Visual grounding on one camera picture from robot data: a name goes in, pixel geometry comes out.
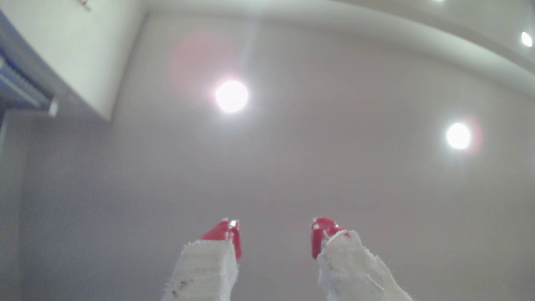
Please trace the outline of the red gripper finger white wrap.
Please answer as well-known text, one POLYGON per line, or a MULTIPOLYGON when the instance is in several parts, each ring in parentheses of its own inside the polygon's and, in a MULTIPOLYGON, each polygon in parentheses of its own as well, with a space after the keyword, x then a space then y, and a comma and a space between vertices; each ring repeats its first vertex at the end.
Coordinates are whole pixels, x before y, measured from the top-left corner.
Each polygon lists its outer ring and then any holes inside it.
POLYGON ((239 221, 225 218, 184 245, 162 300, 231 300, 241 257, 239 221))
POLYGON ((413 300, 355 230, 325 216, 315 217, 311 230, 311 254, 326 300, 413 300))

